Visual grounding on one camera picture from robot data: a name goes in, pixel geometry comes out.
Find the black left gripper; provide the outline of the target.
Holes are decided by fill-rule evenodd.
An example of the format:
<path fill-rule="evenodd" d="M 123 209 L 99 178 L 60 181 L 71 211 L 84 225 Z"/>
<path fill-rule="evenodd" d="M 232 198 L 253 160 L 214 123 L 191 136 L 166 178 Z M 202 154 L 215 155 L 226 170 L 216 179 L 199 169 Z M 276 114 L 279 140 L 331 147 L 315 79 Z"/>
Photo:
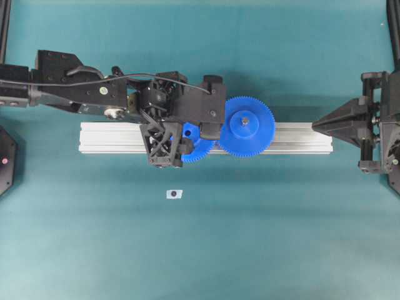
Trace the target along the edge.
<path fill-rule="evenodd" d="M 173 116 L 174 101 L 184 92 L 188 79 L 178 71 L 156 73 L 152 80 L 133 80 L 127 87 L 134 90 L 127 97 L 126 121 L 139 126 L 150 165 L 157 168 L 181 168 L 178 151 L 184 121 Z M 146 124 L 144 117 L 161 124 Z"/>

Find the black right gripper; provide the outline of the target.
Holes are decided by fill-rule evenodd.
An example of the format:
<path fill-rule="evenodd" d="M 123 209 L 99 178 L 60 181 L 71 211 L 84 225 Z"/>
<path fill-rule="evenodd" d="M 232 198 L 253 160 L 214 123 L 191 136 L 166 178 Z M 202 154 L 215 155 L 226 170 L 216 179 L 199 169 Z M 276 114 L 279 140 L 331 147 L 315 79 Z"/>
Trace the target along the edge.
<path fill-rule="evenodd" d="M 362 95 L 312 123 L 318 133 L 361 145 L 364 173 L 399 172 L 399 71 L 364 73 Z M 361 138 L 360 129 L 366 135 Z"/>

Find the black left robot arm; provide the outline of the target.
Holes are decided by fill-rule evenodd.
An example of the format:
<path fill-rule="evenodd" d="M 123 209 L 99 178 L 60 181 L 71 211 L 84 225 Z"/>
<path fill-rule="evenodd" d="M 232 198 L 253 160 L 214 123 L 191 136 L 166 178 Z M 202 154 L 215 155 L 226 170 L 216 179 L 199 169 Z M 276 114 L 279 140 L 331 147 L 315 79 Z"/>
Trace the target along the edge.
<path fill-rule="evenodd" d="M 1 104 L 49 106 L 74 114 L 104 116 L 139 125 L 150 164 L 158 168 L 183 165 L 194 151 L 174 105 L 186 90 L 178 73 L 131 75 L 112 68 L 103 76 L 74 54 L 40 50 L 36 67 L 1 65 Z"/>

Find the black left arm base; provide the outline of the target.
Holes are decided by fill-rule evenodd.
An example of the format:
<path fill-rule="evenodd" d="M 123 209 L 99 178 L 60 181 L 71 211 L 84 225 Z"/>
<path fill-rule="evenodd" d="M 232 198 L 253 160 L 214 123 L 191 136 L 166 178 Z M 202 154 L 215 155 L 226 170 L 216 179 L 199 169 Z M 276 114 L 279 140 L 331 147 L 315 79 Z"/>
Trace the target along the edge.
<path fill-rule="evenodd" d="M 18 144 L 2 126 L 0 134 L 0 193 L 3 195 L 13 186 Z"/>

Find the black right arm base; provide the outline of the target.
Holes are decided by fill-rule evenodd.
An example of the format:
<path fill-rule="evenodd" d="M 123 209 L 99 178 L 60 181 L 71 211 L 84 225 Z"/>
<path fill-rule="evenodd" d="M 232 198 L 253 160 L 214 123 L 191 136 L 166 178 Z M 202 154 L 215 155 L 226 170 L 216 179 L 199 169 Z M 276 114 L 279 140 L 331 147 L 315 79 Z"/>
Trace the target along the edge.
<path fill-rule="evenodd" d="M 399 171 L 392 171 L 387 175 L 387 180 L 389 187 L 396 193 L 397 196 L 400 195 L 400 174 Z"/>

